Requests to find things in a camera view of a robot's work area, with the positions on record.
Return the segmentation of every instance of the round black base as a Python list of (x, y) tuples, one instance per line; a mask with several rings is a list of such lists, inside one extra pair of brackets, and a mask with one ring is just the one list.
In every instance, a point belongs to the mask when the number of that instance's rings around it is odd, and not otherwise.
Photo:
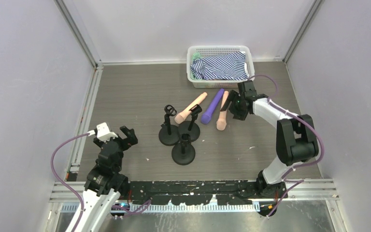
[(185, 153), (181, 153), (181, 144), (176, 144), (173, 147), (173, 150), (171, 151), (171, 157), (173, 158), (173, 161), (176, 164), (179, 165), (188, 165), (191, 164), (191, 162), (196, 157), (196, 150), (194, 147), (189, 144), (185, 147)]
[(180, 125), (178, 125), (178, 133), (180, 135), (189, 134), (191, 141), (194, 142), (200, 136), (200, 127), (196, 123), (194, 123), (193, 128), (191, 128), (191, 130), (188, 130), (188, 126), (190, 125), (190, 123), (191, 121), (184, 121)]
[(166, 125), (163, 125), (158, 133), (158, 139), (160, 142), (166, 146), (174, 146), (180, 141), (180, 136), (178, 135), (178, 127), (171, 125), (171, 134), (167, 133)]

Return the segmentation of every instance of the plastic basket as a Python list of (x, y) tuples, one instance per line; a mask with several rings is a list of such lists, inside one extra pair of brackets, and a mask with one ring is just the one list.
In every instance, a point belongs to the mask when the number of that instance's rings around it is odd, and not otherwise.
[(232, 52), (245, 52), (245, 63), (247, 64), (247, 70), (249, 76), (255, 74), (254, 64), (252, 63), (251, 53), (249, 48), (246, 46), (191, 46), (187, 51), (187, 78), (193, 83), (195, 88), (236, 88), (237, 83), (241, 81), (229, 81), (229, 80), (197, 80), (194, 78), (193, 73), (190, 70), (190, 65), (193, 62), (193, 54), (198, 52), (201, 54), (201, 57), (211, 57), (216, 55), (224, 55)]

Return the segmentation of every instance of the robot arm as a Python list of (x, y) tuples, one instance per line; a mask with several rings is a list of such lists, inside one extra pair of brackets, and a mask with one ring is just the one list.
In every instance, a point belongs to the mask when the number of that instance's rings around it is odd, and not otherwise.
[[(238, 83), (238, 90), (229, 93), (227, 101), (221, 111), (227, 110), (234, 115), (234, 119), (245, 120), (248, 113), (265, 119), (276, 128), (276, 153), (277, 157), (272, 163), (258, 174), (257, 191), (272, 188), (283, 181), (283, 175), (293, 166), (308, 161), (315, 157), (318, 152), (318, 144), (315, 135), (309, 129), (300, 124), (296, 119), (287, 116), (282, 109), (265, 94), (257, 94), (253, 81)], [(297, 115), (312, 127), (312, 118), (309, 115)]]
[[(123, 151), (138, 143), (133, 129), (125, 126), (120, 130), (126, 135), (125, 139), (110, 130), (107, 123), (96, 126), (91, 135), (96, 137), (93, 142), (100, 147), (100, 153), (95, 167), (87, 175), (83, 191), (84, 210), (76, 227), (76, 232), (96, 232), (99, 230), (112, 205), (120, 195), (126, 195), (129, 189), (128, 178), (119, 172), (122, 168)], [(81, 210), (76, 211), (66, 232), (71, 232)]]

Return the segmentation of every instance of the black stand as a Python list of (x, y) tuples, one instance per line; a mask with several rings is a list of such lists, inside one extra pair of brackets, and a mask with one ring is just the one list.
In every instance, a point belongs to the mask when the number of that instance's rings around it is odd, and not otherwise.
[(158, 139), (166, 146), (174, 146), (180, 140), (178, 135), (178, 127), (170, 124), (170, 116), (175, 116), (177, 111), (171, 105), (164, 107), (166, 115), (164, 116), (164, 123), (161, 124), (160, 132), (158, 133)]
[(181, 135), (180, 143), (176, 144), (171, 151), (171, 157), (179, 165), (191, 164), (196, 157), (196, 150), (191, 145), (189, 134)]
[(200, 136), (200, 127), (195, 123), (198, 118), (198, 114), (202, 112), (201, 107), (197, 104), (191, 111), (191, 121), (184, 121), (178, 126), (178, 132), (180, 134), (189, 134), (191, 141), (196, 141)]

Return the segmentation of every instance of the cable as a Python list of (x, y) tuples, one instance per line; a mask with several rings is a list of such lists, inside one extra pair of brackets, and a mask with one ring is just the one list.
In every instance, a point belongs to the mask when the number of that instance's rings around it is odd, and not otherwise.
[(319, 142), (319, 145), (321, 147), (321, 152), (320, 152), (320, 155), (319, 157), (313, 161), (313, 162), (310, 162), (310, 163), (302, 163), (302, 164), (299, 164), (299, 165), (296, 165), (296, 166), (293, 166), (292, 168), (288, 169), (288, 171), (286, 171), (283, 175), (282, 175), (282, 180), (283, 181), (286, 181), (286, 182), (291, 182), (291, 183), (295, 183), (293, 186), (291, 186), (289, 189), (287, 189), (283, 195), (281, 196), (280, 200), (278, 201), (278, 203), (275, 205), (275, 207), (271, 210), (271, 212), (269, 214), (267, 214), (267, 217), (269, 217), (270, 215), (272, 215), (272, 213), (276, 210), (276, 208), (278, 207), (278, 205), (281, 203), (282, 199), (286, 196), (286, 194), (291, 190), (293, 189), (294, 187), (296, 187), (297, 185), (299, 185), (300, 183), (304, 182), (304, 180), (300, 180), (300, 181), (291, 181), (291, 180), (285, 180), (286, 176), (291, 173), (291, 171), (293, 171), (295, 168), (299, 168), (299, 167), (305, 167), (305, 166), (311, 166), (311, 165), (314, 165), (314, 164), (317, 164), (319, 163), (324, 155), (325, 155), (325, 146), (324, 146), (324, 143), (321, 139), (321, 136), (315, 131), (315, 129), (313, 127), (311, 127), (311, 125), (309, 125), (307, 122), (305, 122), (304, 120), (302, 120), (301, 118), (299, 118), (298, 116), (290, 113), (289, 111), (287, 111), (286, 109), (276, 105), (272, 100), (271, 98), (275, 97), (277, 94), (278, 94), (278, 85), (276, 83), (276, 81), (270, 77), (270, 76), (267, 76), (267, 75), (263, 75), (263, 74), (257, 74), (257, 75), (253, 75), (251, 77), (248, 78), (248, 80), (252, 80), (254, 79), (255, 77), (266, 77), (268, 79), (270, 79), (274, 85), (275, 85), (275, 93), (268, 97), (267, 101), (268, 103), (270, 104), (270, 106), (272, 106), (274, 109), (278, 110), (279, 112), (285, 114), (285, 115), (288, 115), (294, 119), (296, 119), (298, 122), (302, 123), (304, 126), (306, 126), (310, 131), (312, 131), (312, 133), (314, 133), (316, 139), (318, 140)]
[(151, 205), (151, 200), (148, 200), (146, 202), (144, 202), (139, 208), (137, 208), (136, 210), (134, 211), (129, 211), (127, 209), (125, 209), (124, 207), (120, 206), (120, 205), (113, 205), (112, 208), (119, 208), (123, 211), (125, 211), (127, 214), (122, 216), (123, 218), (125, 217), (129, 217), (129, 216), (132, 216), (132, 215), (138, 215), (138, 214), (141, 214), (142, 212), (144, 212), (146, 209), (148, 209), (148, 207)]
[(73, 226), (73, 228), (72, 228), (72, 230), (71, 230), (72, 232), (75, 231), (75, 229), (76, 229), (77, 225), (79, 224), (80, 219), (82, 218), (82, 215), (83, 215), (83, 210), (84, 210), (84, 208), (85, 208), (85, 206), (84, 206), (84, 202), (83, 202), (83, 198), (79, 195), (78, 192), (76, 192), (76, 190), (74, 190), (72, 187), (70, 187), (70, 185), (66, 184), (66, 182), (64, 182), (64, 181), (60, 178), (60, 176), (56, 173), (55, 167), (54, 167), (54, 165), (53, 165), (53, 160), (55, 159), (56, 152), (57, 152), (59, 149), (61, 149), (65, 144), (67, 144), (68, 142), (71, 142), (71, 141), (73, 141), (73, 140), (75, 140), (75, 139), (78, 139), (78, 138), (81, 138), (81, 137), (85, 137), (85, 136), (88, 136), (88, 135), (90, 135), (90, 133), (77, 135), (77, 136), (75, 136), (75, 137), (73, 137), (73, 138), (71, 138), (71, 139), (68, 139), (68, 140), (64, 141), (61, 145), (59, 145), (59, 146), (55, 149), (55, 151), (54, 151), (53, 154), (52, 154), (52, 157), (50, 158), (50, 167), (52, 168), (52, 173), (53, 173), (53, 175), (56, 177), (56, 179), (57, 179), (60, 183), (62, 183), (65, 187), (67, 187), (70, 191), (72, 191), (72, 192), (77, 196), (77, 198), (78, 198), (79, 201), (80, 201), (80, 213), (79, 213), (79, 217), (77, 218), (76, 223), (74, 224), (74, 226)]

